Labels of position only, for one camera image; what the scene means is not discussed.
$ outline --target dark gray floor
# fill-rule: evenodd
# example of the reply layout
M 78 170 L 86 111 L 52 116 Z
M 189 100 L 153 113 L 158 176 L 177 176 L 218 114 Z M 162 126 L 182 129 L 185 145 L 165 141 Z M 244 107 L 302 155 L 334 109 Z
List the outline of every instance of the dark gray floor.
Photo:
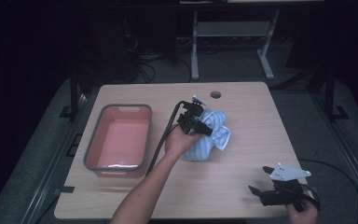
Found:
M 267 80 L 264 77 L 261 64 L 256 58 L 255 43 L 245 47 L 244 50 L 201 54 L 199 82 L 263 81 L 269 86 L 274 86 L 300 72 L 284 67 L 290 48 L 290 43 L 272 43 L 268 59 L 276 75 L 274 80 Z M 188 53 L 181 54 L 180 58 L 189 64 Z M 156 69 L 154 79 L 156 83 L 188 81 L 188 68 L 183 62 L 163 60 L 154 61 L 149 65 Z M 134 83 L 143 82 L 142 76 L 134 81 Z M 321 112 L 318 95 L 305 91 L 307 83 L 308 79 L 304 78 L 287 90 L 271 92 L 295 152 L 299 158 L 328 162 L 352 176 L 341 145 L 332 133 L 331 123 Z M 81 113 L 75 122 L 69 122 L 69 119 L 59 118 L 62 108 L 70 104 L 69 83 L 66 81 L 62 84 L 0 196 L 0 224 L 35 223 L 44 211 L 47 212 L 40 223 L 105 223 L 105 220 L 59 220 L 53 216 L 55 203 L 48 208 L 56 198 L 54 194 L 56 189 L 62 188 L 73 159 L 65 157 L 64 154 L 76 134 L 83 132 L 97 92 L 98 89 L 95 89 L 93 94 L 87 95 L 87 103 L 81 107 Z M 358 106 L 349 90 L 339 82 L 337 82 L 335 99 L 336 105 L 342 105 L 350 116 L 350 119 L 337 120 L 335 125 L 341 130 L 358 160 Z M 32 221 L 23 220 L 27 211 L 32 210 L 28 209 L 28 206 L 51 165 L 51 160 L 55 158 L 57 148 L 61 148 L 60 150 L 64 152 L 58 160 L 55 160 L 57 168 L 51 176 L 51 182 L 45 188 L 46 195 L 42 197 L 41 206 L 35 209 L 34 216 L 31 216 L 34 219 L 30 219 Z M 312 171 L 312 177 L 308 178 L 308 182 L 318 190 L 321 199 L 320 223 L 356 223 L 358 196 L 352 183 L 340 172 L 320 163 L 309 161 L 300 161 L 300 163 L 304 169 Z M 217 220 L 213 223 L 244 222 L 244 220 Z M 287 220 L 286 218 L 251 219 L 246 222 L 278 224 L 287 223 Z

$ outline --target blue cloth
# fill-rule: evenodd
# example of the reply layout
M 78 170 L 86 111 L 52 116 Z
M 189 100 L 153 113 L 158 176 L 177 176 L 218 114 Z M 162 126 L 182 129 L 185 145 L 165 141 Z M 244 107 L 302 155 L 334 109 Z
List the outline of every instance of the blue cloth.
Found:
M 195 142 L 191 149 L 184 156 L 189 161 L 205 161 L 213 146 L 224 150 L 230 137 L 230 130 L 224 126 L 226 113 L 224 111 L 212 111 L 205 109 L 200 116 L 200 120 L 209 128 L 213 129 L 211 136 L 204 136 Z

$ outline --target wooden tabletop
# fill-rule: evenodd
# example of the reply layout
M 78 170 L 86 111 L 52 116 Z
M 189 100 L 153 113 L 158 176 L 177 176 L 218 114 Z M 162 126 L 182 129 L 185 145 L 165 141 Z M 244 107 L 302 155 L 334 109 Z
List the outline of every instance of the wooden tabletop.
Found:
M 221 98 L 212 98 L 212 91 L 221 92 Z M 193 94 L 207 101 L 206 108 L 226 111 L 225 125 L 231 130 L 231 136 L 226 149 L 213 148 L 207 161 L 181 159 L 175 164 L 152 218 L 286 216 L 284 206 L 265 207 L 248 188 L 250 185 L 262 191 L 272 189 L 263 166 L 275 167 L 282 162 L 300 167 L 269 89 L 262 82 L 103 86 L 64 184 L 75 189 L 73 193 L 61 194 L 55 216 L 110 218 L 131 188 L 142 179 L 98 177 L 84 166 L 83 157 L 105 105 L 147 104 L 152 107 L 149 163 L 175 105 L 180 101 L 191 102 Z

